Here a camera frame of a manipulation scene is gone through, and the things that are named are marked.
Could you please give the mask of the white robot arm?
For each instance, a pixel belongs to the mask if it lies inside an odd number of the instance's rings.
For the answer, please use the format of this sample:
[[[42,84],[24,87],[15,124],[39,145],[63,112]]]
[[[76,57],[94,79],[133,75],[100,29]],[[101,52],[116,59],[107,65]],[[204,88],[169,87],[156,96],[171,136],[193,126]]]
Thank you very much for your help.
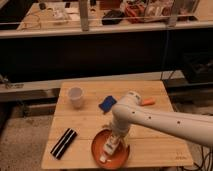
[[[141,101],[137,92],[129,91],[112,107],[115,135],[125,136],[135,124],[213,148],[213,116],[149,109]]]

